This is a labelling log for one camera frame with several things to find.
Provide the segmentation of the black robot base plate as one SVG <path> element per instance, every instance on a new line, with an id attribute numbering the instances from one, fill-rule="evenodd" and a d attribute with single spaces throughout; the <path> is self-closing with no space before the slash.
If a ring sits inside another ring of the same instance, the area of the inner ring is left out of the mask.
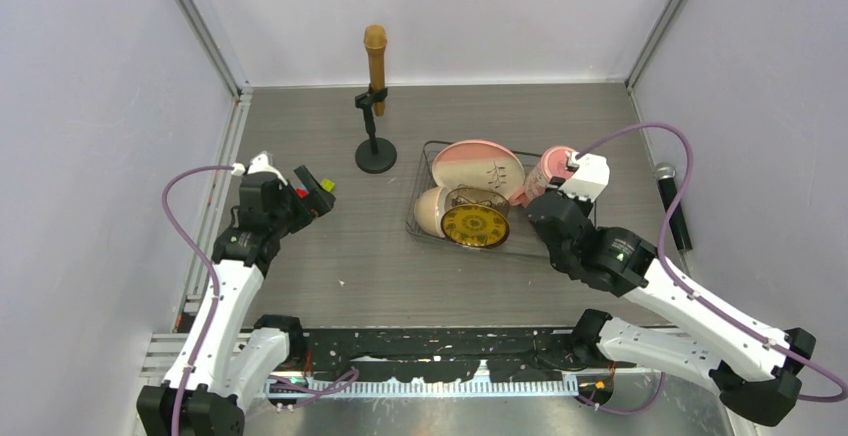
<path id="1" fill-rule="evenodd" d="M 331 381 L 348 370 L 360 382 L 466 382 L 479 369 L 493 382 L 552 381 L 559 372 L 614 365 L 575 342 L 568 328 L 313 328 L 295 338 L 278 368 Z"/>

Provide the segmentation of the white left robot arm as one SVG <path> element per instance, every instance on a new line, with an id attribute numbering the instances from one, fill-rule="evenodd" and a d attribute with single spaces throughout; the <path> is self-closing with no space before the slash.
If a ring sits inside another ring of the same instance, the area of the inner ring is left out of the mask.
<path id="1" fill-rule="evenodd" d="M 264 160 L 231 170 L 241 178 L 238 203 L 211 254 L 199 255 L 209 276 L 199 311 L 162 382 L 137 398 L 148 435 L 241 435 L 271 373 L 305 361 L 296 317 L 264 316 L 242 350 L 236 342 L 281 240 L 329 213 L 335 197 L 304 165 L 294 171 L 299 185 Z"/>

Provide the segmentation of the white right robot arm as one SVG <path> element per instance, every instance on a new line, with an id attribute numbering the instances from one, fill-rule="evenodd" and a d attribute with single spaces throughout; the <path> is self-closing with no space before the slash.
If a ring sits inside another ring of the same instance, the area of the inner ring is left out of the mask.
<path id="1" fill-rule="evenodd" d="M 650 367 L 707 389 L 751 422 L 777 426 L 800 398 L 804 367 L 783 352 L 797 350 L 808 358 L 815 337 L 802 328 L 769 327 L 719 301 L 717 307 L 736 320 L 728 322 L 684 291 L 689 279 L 681 271 L 665 272 L 654 245 L 625 228 L 595 226 L 589 211 L 589 204 L 556 191 L 527 206 L 552 268 L 647 308 L 686 334 L 674 337 L 587 309 L 568 337 L 574 359 L 589 367 Z"/>

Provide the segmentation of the pink patterned mug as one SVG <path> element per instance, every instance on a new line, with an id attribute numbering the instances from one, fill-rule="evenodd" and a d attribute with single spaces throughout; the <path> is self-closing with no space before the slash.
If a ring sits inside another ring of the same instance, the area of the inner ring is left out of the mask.
<path id="1" fill-rule="evenodd" d="M 548 148 L 536 165 L 527 172 L 523 184 L 511 197 L 511 203 L 526 207 L 545 191 L 552 178 L 569 179 L 573 172 L 568 167 L 568 161 L 573 152 L 574 149 L 568 146 Z"/>

